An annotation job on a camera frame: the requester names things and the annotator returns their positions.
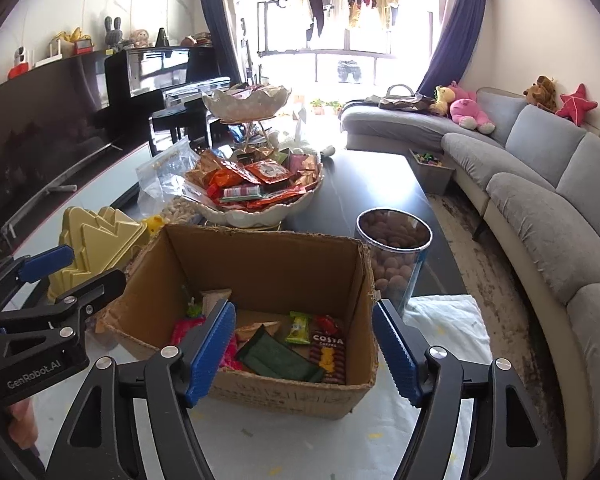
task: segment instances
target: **gray bunny plush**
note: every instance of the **gray bunny plush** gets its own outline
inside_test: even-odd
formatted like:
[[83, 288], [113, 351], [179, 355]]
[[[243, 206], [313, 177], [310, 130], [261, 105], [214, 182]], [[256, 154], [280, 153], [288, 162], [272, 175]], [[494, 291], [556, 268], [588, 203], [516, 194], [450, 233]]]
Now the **gray bunny plush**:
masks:
[[121, 23], [122, 20], [120, 17], [113, 20], [114, 29], [111, 30], [111, 16], [107, 16], [104, 19], [104, 28], [107, 31], [104, 36], [104, 42], [107, 45], [107, 48], [111, 48], [115, 52], [120, 51], [123, 47], [122, 30], [120, 30]]

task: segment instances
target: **blue curtain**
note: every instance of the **blue curtain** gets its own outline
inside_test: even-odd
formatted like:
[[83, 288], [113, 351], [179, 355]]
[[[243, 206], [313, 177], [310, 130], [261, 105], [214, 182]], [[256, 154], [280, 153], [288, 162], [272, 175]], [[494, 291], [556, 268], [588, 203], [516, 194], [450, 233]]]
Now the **blue curtain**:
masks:
[[211, 33], [211, 41], [218, 57], [220, 73], [230, 77], [232, 83], [238, 83], [242, 78], [231, 46], [231, 35], [229, 34], [229, 25], [226, 21], [222, 0], [200, 0], [200, 2], [202, 3], [206, 26]]
[[486, 0], [456, 0], [418, 92], [434, 96], [436, 86], [460, 81], [478, 41]]

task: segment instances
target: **finger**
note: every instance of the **finger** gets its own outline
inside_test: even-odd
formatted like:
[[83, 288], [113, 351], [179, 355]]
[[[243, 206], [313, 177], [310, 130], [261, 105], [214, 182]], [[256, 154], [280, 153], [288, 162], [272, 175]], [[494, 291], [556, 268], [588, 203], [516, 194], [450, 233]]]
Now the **finger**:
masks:
[[22, 420], [12, 420], [9, 435], [22, 449], [31, 447], [38, 438], [38, 427], [33, 412], [33, 405], [28, 404]]
[[29, 399], [19, 400], [15, 404], [12, 404], [10, 406], [10, 410], [11, 410], [11, 415], [13, 415], [13, 418], [15, 418], [16, 420], [22, 420], [22, 418], [27, 413], [27, 410], [29, 409], [30, 404], [31, 404], [30, 397], [29, 397]]

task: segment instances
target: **pink plush toy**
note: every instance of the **pink plush toy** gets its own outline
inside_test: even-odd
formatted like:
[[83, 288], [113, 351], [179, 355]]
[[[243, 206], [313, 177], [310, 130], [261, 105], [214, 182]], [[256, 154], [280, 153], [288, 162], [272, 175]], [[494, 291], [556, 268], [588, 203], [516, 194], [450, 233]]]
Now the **pink plush toy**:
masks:
[[475, 92], [467, 92], [466, 90], [460, 88], [458, 83], [455, 81], [451, 82], [449, 88], [451, 88], [454, 91], [454, 94], [456, 94], [456, 99], [471, 99], [472, 101], [476, 100]]
[[453, 122], [467, 130], [477, 129], [485, 135], [493, 133], [496, 126], [475, 101], [475, 93], [463, 90], [455, 81], [449, 85], [449, 88], [456, 94], [456, 100], [449, 107]]
[[478, 130], [489, 135], [496, 129], [487, 114], [482, 111], [477, 102], [472, 99], [458, 99], [449, 108], [453, 122], [467, 130]]

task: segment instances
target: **marble wall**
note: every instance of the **marble wall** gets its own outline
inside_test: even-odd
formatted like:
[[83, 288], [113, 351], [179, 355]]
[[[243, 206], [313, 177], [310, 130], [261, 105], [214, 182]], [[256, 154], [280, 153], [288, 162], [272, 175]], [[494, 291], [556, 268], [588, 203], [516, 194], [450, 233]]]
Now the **marble wall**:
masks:
[[34, 60], [48, 56], [48, 43], [59, 31], [75, 27], [104, 48], [104, 18], [119, 16], [125, 38], [145, 28], [151, 41], [164, 27], [172, 43], [194, 32], [208, 30], [200, 0], [20, 0], [0, 28], [0, 83], [13, 66], [13, 53], [23, 45]]

